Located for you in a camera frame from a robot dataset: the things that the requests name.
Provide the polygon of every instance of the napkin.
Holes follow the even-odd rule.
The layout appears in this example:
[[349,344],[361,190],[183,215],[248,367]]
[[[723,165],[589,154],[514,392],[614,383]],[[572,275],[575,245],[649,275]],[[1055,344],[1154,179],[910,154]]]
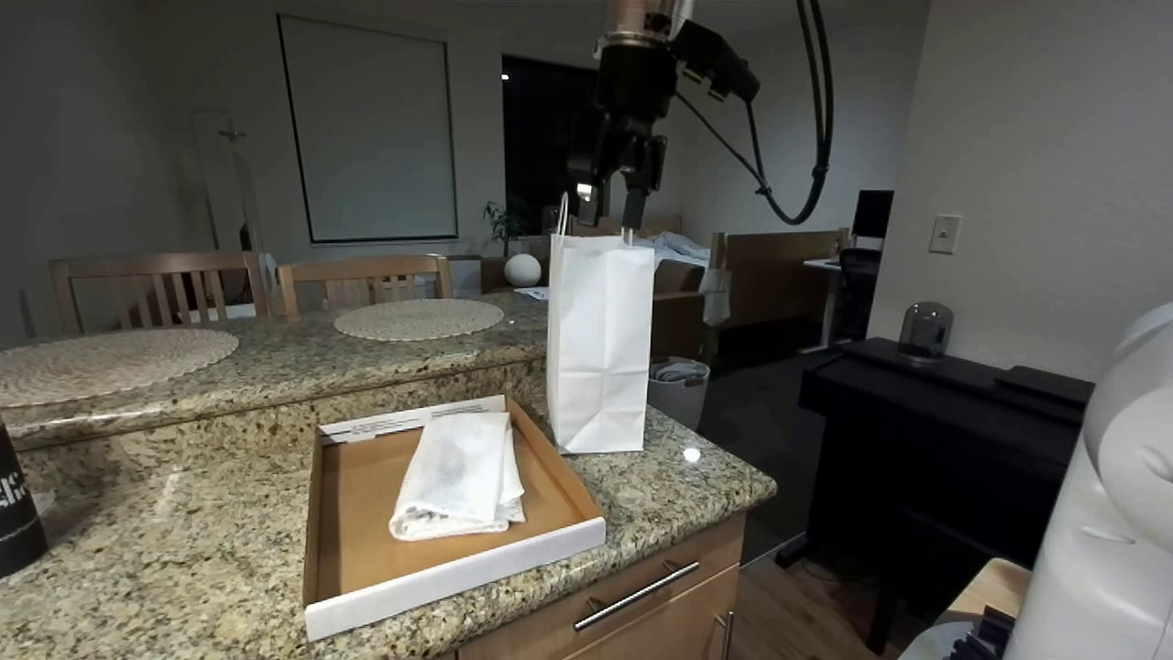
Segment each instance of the napkin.
[[526,520],[509,416],[429,417],[407,462],[388,532],[440,540]]

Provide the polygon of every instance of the drawer handle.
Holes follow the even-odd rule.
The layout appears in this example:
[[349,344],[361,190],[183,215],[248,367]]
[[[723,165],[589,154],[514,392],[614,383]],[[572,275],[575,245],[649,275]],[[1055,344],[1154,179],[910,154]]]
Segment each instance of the drawer handle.
[[649,593],[694,577],[697,567],[702,567],[702,560],[671,567],[666,577],[625,593],[621,600],[608,600],[608,606],[594,608],[589,617],[575,620],[575,634],[594,627],[594,623],[602,623],[602,620],[608,620],[608,617],[618,617],[618,611],[625,611],[625,608],[631,608],[631,606],[638,606],[642,597],[649,597]]

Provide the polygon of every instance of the wooden chair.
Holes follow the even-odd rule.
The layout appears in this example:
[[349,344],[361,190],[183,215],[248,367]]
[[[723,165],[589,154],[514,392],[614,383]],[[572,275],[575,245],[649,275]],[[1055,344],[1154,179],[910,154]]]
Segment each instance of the wooden chair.
[[448,296],[448,258],[440,254],[385,254],[349,262],[306,262],[279,269],[283,314],[296,320],[301,300],[316,286],[316,307],[362,307],[405,296]]
[[66,335],[194,326],[272,307],[259,254],[142,254],[52,262]]

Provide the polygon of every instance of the monitor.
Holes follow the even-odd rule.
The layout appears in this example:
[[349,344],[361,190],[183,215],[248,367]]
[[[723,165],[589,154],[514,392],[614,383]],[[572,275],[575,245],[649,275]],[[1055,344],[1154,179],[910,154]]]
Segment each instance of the monitor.
[[857,190],[850,235],[885,238],[891,213],[891,190]]

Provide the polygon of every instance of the kitchen counter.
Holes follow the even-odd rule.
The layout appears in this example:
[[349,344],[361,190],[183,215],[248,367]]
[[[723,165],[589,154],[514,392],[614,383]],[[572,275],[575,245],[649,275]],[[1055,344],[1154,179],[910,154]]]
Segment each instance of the kitchen counter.
[[256,324],[209,367],[220,385],[202,370],[110,395],[95,439],[58,445],[30,421],[22,466],[52,555],[0,578],[5,655],[435,655],[774,496],[769,477],[649,412],[642,456],[570,457],[605,506],[605,545],[306,641],[316,425],[501,389],[544,416],[539,358],[526,320],[415,347]]

